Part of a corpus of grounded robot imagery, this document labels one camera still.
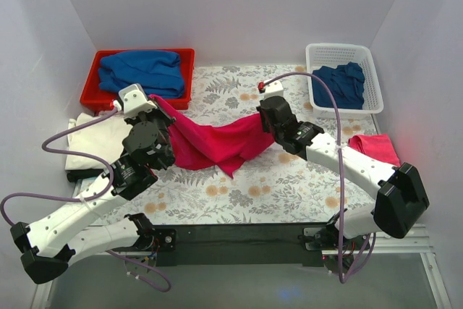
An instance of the white plastic basket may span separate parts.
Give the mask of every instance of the white plastic basket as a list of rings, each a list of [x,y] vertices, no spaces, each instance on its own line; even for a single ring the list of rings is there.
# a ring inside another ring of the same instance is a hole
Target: white plastic basket
[[[313,72],[322,65],[336,68],[340,64],[349,62],[358,63],[365,76],[365,102],[362,110],[339,109],[342,119],[363,119],[370,114],[379,114],[383,111],[383,96],[379,88],[378,76],[371,52],[368,48],[345,43],[311,43],[305,48],[307,71]],[[313,100],[312,78],[307,77],[309,83],[310,104],[316,117],[335,118],[333,108],[317,106]]]

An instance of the folded cloth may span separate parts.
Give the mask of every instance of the folded cloth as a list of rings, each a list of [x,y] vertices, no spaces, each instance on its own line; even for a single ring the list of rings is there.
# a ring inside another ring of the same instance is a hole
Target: folded cloth
[[[177,120],[169,127],[175,164],[184,169],[204,169],[217,165],[233,177],[245,161],[255,158],[273,143],[264,133],[259,114],[243,117],[223,127],[195,124],[158,96],[159,106]]]
[[[365,76],[360,65],[350,62],[346,65],[338,65],[336,69],[323,66],[319,70],[314,70],[313,74],[327,84],[338,108],[359,110],[363,108]],[[333,107],[323,86],[314,79],[312,79],[312,90],[313,100],[317,106]]]
[[[125,51],[100,60],[100,89],[118,93],[140,83],[146,94],[172,99],[183,96],[180,56],[170,51]]]
[[[177,120],[169,127],[175,164],[183,169],[198,170],[217,165],[230,177],[245,161],[255,158],[273,143],[273,137],[264,133],[259,114],[238,119],[223,127],[195,124],[191,119],[153,96],[166,113]],[[74,125],[95,117],[81,114]],[[132,126],[116,115],[104,122],[72,133],[69,149],[97,155],[109,163],[117,160],[123,150],[122,140]],[[93,159],[68,156],[66,170],[102,169]]]
[[[378,161],[400,166],[400,160],[387,134],[355,135],[349,139],[349,147]]]
[[[94,119],[97,117],[82,113],[76,120],[71,119],[69,121],[69,128],[80,126]],[[113,163],[121,156],[124,150],[122,141],[128,136],[131,129],[132,126],[124,122],[123,116],[114,115],[104,122],[69,134],[67,136],[69,150],[90,153]],[[90,158],[68,156],[64,168],[66,170],[104,169],[105,166]]]

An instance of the cable tie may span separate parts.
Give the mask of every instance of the cable tie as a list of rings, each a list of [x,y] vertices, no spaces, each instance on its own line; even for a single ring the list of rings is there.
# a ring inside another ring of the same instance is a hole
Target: cable tie
[[[334,146],[334,147],[336,148],[336,150],[339,150],[339,149],[341,149],[341,151],[342,151],[342,149],[343,149],[343,148],[345,148],[346,146],[347,146],[347,144],[346,144],[346,143],[344,143],[344,144],[341,144],[341,145],[335,144],[335,146]]]
[[[92,210],[92,207],[90,206],[90,204],[88,204],[88,202],[85,200],[85,197],[82,195],[82,192],[79,193],[79,200],[82,202],[82,204],[89,210],[89,212],[91,213],[95,213],[93,210]]]

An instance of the white backdrop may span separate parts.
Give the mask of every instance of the white backdrop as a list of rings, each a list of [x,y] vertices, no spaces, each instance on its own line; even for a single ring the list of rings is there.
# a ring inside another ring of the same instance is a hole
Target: white backdrop
[[[97,49],[193,47],[198,64],[302,63],[309,43],[369,46],[394,0],[71,0]]]
[[[69,0],[0,0],[0,38],[0,199],[17,191],[69,197],[64,158],[41,142],[80,110],[95,48]],[[13,221],[29,222],[57,206],[17,198],[6,208]],[[29,308],[35,284],[0,220],[0,307]]]
[[[381,129],[416,165],[423,216],[453,308],[463,308],[463,0],[396,0],[371,50],[384,97]]]

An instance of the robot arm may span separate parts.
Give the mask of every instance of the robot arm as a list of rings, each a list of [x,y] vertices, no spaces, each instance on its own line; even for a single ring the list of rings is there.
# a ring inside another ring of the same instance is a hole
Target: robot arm
[[[81,203],[67,203],[41,220],[18,222],[10,229],[22,252],[22,264],[36,284],[55,279],[69,264],[89,255],[114,247],[144,250],[162,237],[144,214],[105,227],[88,227],[154,184],[158,178],[150,169],[166,169],[175,162],[167,131],[174,119],[148,100],[139,85],[121,90],[115,104],[118,109],[124,106],[125,122],[133,128],[122,142],[124,152],[111,165],[114,181],[109,190],[98,199],[84,200],[107,186],[109,178],[103,173],[80,194]]]
[[[289,104],[271,86],[271,96],[260,101],[263,128],[273,135],[284,150],[304,160],[325,166],[339,173],[339,159],[335,139],[310,122],[298,122]],[[351,148],[342,150],[345,177],[364,189],[375,203],[346,211],[344,239],[383,231],[395,238],[403,238],[422,213],[429,200],[417,169],[404,163],[400,168],[376,161]],[[329,242],[337,244],[339,215],[328,222]]]

